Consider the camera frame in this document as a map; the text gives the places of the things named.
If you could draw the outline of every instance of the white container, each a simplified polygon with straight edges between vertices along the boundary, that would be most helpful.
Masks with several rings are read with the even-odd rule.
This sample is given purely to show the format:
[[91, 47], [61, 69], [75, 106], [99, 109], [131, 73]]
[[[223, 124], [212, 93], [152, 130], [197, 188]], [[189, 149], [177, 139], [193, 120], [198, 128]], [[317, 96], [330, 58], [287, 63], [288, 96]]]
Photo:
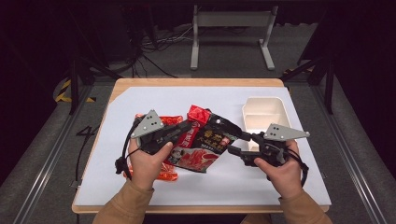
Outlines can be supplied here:
[[[242, 107], [242, 114], [247, 133], [267, 132], [271, 123], [291, 128], [285, 106], [277, 97], [249, 97]], [[247, 143], [247, 148], [259, 151], [259, 145], [253, 141]]]

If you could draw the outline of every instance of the white stand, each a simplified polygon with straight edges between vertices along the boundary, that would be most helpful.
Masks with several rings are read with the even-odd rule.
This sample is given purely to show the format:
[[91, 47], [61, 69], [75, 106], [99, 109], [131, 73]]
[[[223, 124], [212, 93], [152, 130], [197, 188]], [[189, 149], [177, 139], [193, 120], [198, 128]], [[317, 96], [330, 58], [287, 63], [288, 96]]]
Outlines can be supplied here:
[[271, 11], [198, 11], [194, 6], [193, 15], [193, 31], [194, 38], [191, 53], [191, 70], [198, 69], [198, 53], [199, 53], [199, 26], [259, 26], [266, 27], [264, 39], [259, 40], [262, 55], [268, 70], [274, 70], [275, 66], [272, 61], [270, 51], [268, 50], [268, 41], [276, 18], [277, 7], [273, 7]]

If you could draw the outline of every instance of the hand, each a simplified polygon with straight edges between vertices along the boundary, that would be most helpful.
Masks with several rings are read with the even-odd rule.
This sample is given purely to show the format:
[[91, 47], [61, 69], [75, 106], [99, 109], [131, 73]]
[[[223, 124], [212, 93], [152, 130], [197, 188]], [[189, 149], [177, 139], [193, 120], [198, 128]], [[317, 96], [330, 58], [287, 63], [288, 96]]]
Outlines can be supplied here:
[[[289, 140], [286, 142], [286, 146], [297, 154], [299, 153], [296, 141]], [[289, 158], [285, 164], [279, 167], [275, 167], [261, 158], [256, 158], [254, 163], [270, 177], [274, 188], [283, 199], [291, 198], [303, 191], [301, 168], [295, 159]]]
[[[130, 156], [131, 164], [134, 169], [132, 182], [141, 189], [151, 190], [154, 180], [160, 174], [163, 161], [168, 157], [172, 150], [171, 142], [163, 146], [156, 154], [150, 155], [142, 150], [137, 150]], [[136, 140], [131, 138], [129, 142], [129, 153], [137, 149]]]

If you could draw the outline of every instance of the white paper sheet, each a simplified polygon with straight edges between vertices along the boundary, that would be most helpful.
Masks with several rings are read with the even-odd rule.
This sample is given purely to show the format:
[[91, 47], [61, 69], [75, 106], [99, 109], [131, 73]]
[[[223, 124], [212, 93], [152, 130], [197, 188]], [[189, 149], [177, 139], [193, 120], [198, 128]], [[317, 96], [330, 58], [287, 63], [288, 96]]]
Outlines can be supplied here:
[[[278, 87], [132, 87], [116, 98], [104, 118], [92, 157], [87, 164], [75, 206], [104, 205], [116, 194], [125, 179], [116, 175], [114, 162], [121, 155], [126, 134], [135, 114], [155, 109], [160, 116], [186, 114], [191, 105], [210, 108], [241, 128], [244, 127], [242, 106], [248, 97], [277, 97], [283, 101], [291, 128], [302, 130], [290, 94]], [[315, 135], [318, 130], [305, 130]], [[331, 201], [305, 138], [298, 139], [300, 154], [309, 167], [304, 189], [319, 205]], [[237, 140], [236, 147], [248, 143]], [[279, 195], [265, 174], [257, 167], [246, 167], [243, 161], [224, 152], [206, 174], [177, 168], [176, 182], [155, 181], [150, 205], [278, 205]]]

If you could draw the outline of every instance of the person's left hand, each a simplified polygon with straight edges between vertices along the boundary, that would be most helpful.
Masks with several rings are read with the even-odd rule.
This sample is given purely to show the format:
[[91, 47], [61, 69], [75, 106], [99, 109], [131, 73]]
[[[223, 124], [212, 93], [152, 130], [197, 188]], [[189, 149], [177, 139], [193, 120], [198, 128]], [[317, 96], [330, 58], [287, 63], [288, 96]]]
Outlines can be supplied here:
[[[154, 180], [160, 174], [163, 161], [169, 156], [172, 148], [173, 144], [169, 142], [154, 155], [150, 155], [140, 149], [133, 153], [130, 156], [134, 169], [132, 182], [141, 189], [151, 190]], [[136, 149], [136, 140], [131, 138], [128, 151], [131, 153]]]

